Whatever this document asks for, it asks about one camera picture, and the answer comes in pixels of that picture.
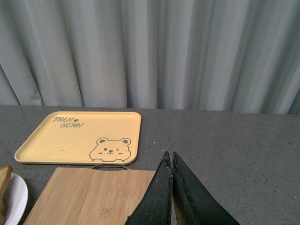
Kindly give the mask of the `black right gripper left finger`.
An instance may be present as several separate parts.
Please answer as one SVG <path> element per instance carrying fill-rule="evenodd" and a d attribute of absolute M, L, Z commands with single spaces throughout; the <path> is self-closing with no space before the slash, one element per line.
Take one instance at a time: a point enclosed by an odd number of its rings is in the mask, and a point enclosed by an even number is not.
<path fill-rule="evenodd" d="M 173 171 L 165 152 L 148 188 L 127 225 L 169 225 L 172 214 Z"/>

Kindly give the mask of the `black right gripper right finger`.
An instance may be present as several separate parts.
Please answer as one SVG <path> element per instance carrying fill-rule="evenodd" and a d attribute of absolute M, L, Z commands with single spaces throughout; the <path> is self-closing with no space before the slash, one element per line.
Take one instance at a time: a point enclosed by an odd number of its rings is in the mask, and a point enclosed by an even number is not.
<path fill-rule="evenodd" d="M 238 225 L 178 155 L 173 153 L 173 199 L 179 225 Z"/>

